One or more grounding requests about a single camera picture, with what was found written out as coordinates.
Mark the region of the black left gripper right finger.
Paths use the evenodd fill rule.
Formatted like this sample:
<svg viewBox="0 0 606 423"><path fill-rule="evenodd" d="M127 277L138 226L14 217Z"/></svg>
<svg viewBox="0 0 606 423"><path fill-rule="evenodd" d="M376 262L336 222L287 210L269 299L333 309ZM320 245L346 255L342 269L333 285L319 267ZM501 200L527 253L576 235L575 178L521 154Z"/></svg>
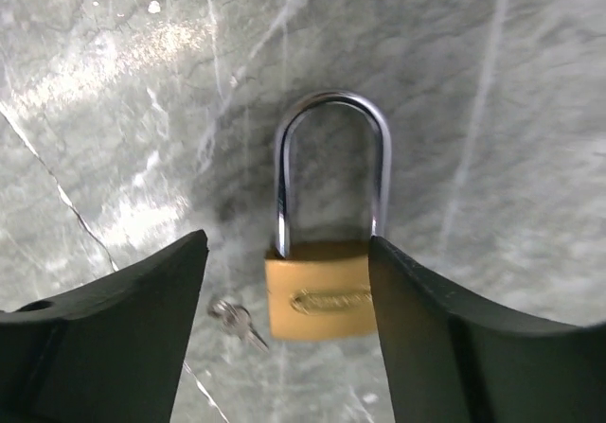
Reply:
<svg viewBox="0 0 606 423"><path fill-rule="evenodd" d="M495 303L388 240L369 276L399 422L601 422L605 326L573 326Z"/></svg>

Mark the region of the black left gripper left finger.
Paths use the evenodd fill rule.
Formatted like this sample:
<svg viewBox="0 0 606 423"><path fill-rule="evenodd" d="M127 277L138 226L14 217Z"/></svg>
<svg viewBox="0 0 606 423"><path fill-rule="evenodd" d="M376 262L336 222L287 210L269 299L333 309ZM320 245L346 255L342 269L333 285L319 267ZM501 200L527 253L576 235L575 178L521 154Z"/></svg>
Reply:
<svg viewBox="0 0 606 423"><path fill-rule="evenodd" d="M170 420L208 257L194 231L1 316L5 422Z"/></svg>

